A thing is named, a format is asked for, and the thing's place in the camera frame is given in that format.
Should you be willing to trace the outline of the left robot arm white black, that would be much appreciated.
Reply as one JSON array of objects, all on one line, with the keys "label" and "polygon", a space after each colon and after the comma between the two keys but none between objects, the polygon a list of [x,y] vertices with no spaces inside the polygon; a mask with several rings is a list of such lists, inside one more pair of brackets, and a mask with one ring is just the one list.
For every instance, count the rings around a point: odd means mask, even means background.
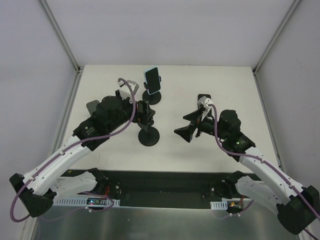
[{"label": "left robot arm white black", "polygon": [[148,100],[133,102],[130,97],[106,96],[102,101],[88,102],[89,118],[81,122],[71,137],[52,156],[25,174],[15,173],[9,179],[16,191],[11,210],[20,200],[28,217],[46,213],[54,203],[75,194],[89,192],[102,195],[110,186],[101,170],[91,168],[78,176],[61,179],[74,163],[96,150],[100,145],[121,132],[131,123],[138,124],[141,133],[159,132],[153,127],[155,110]]}]

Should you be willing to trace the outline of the black phone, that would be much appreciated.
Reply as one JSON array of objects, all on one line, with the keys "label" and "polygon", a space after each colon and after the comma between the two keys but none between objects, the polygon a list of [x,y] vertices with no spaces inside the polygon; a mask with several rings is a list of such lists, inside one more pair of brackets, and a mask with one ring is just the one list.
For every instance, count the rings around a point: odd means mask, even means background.
[{"label": "black phone", "polygon": [[197,100],[200,100],[200,99],[203,98],[203,97],[209,98],[209,99],[212,98],[210,94],[198,94]]}]

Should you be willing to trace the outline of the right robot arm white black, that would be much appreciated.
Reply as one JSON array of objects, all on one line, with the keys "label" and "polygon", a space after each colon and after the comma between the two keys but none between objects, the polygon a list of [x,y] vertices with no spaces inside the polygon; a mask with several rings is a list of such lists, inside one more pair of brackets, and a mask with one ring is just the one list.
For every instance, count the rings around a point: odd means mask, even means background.
[{"label": "right robot arm white black", "polygon": [[255,143],[241,132],[241,121],[235,110],[217,114],[210,104],[199,107],[183,119],[189,125],[174,130],[188,143],[201,133],[214,136],[218,147],[250,169],[263,183],[255,183],[248,175],[237,171],[226,180],[225,192],[230,197],[239,194],[269,209],[291,234],[299,235],[320,218],[320,193],[312,185],[305,187],[271,164]]}]

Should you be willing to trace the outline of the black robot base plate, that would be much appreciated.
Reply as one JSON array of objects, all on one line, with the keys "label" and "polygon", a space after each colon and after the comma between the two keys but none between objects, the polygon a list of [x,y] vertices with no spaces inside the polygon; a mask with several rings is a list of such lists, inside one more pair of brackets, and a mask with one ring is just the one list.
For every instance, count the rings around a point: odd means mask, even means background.
[{"label": "black robot base plate", "polygon": [[227,183],[225,172],[164,172],[98,170],[105,177],[108,197],[121,207],[209,209],[211,202],[239,199],[241,195]]}]

